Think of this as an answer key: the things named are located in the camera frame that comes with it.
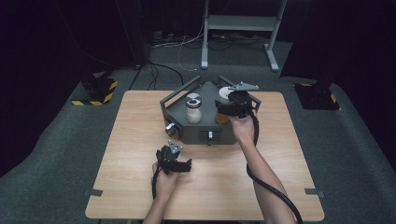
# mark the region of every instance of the table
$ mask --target table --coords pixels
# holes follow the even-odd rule
[[[276,58],[273,53],[273,46],[276,40],[277,31],[282,21],[283,12],[288,0],[280,1],[279,11],[276,17],[252,17],[252,16],[230,16],[230,15],[209,15],[209,0],[205,0],[204,15],[204,44],[202,46],[201,68],[208,67],[207,59],[207,34],[210,29],[217,30],[249,30],[249,31],[271,31],[270,43],[264,44],[264,50],[273,72],[279,71]]]
[[[86,209],[89,218],[143,219],[152,202],[150,179],[155,153],[167,145],[160,101],[171,91],[125,92]],[[253,92],[262,101],[257,148],[282,181],[304,221],[324,218],[304,154],[279,92]],[[192,159],[169,201],[165,219],[262,220],[246,160],[237,144],[184,145],[178,160]]]

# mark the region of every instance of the hand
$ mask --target hand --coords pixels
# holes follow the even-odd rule
[[[256,111],[253,110],[254,116],[257,117]],[[253,143],[254,139],[254,125],[253,118],[251,116],[247,116],[243,119],[237,119],[234,117],[228,117],[233,125],[233,135],[239,144],[247,144]]]
[[[155,174],[157,170],[158,162],[152,164],[152,173]],[[156,184],[156,198],[160,200],[168,200],[172,192],[175,190],[177,178],[180,173],[170,172],[167,175],[163,170],[158,173],[157,184]]]

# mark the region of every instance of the human arm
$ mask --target human arm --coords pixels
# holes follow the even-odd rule
[[[153,173],[157,171],[157,165],[157,162],[152,165]],[[143,224],[160,224],[162,222],[166,205],[175,190],[178,176],[179,173],[171,172],[167,175],[163,170],[159,171],[155,185],[156,197],[152,201],[148,214],[143,220]]]
[[[286,191],[279,178],[254,144],[252,117],[248,116],[244,119],[229,117],[229,119],[233,125],[233,134],[242,148],[251,172],[260,180],[286,195]],[[253,182],[253,186],[266,223],[295,223],[293,213],[281,199],[255,181]]]

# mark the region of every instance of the forearm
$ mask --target forearm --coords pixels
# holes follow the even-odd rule
[[[167,203],[167,199],[159,199],[158,197],[154,199],[145,220],[143,220],[143,224],[160,224],[163,220]]]
[[[262,157],[252,141],[239,141],[250,171],[263,182],[271,185],[286,195],[286,191],[274,171]],[[289,207],[273,192],[253,182],[257,201],[266,223],[295,223]]]

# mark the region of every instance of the dark background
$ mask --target dark background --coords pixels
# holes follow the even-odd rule
[[[146,52],[139,47],[145,37],[133,39],[142,34],[137,32],[141,27],[136,27],[142,22],[131,23],[134,28],[125,32],[114,0],[100,5],[81,2],[0,3],[1,175],[32,152],[39,135],[84,76],[145,62]],[[146,28],[153,31],[198,34],[203,0],[140,2],[141,7],[133,8],[141,10],[130,8],[123,15],[131,12],[138,21],[145,19]],[[211,13],[270,16],[278,6],[275,0],[228,2],[212,1]],[[393,167],[395,10],[391,0],[289,0],[277,37],[294,42],[282,76],[321,79],[332,71],[334,82],[357,107]]]

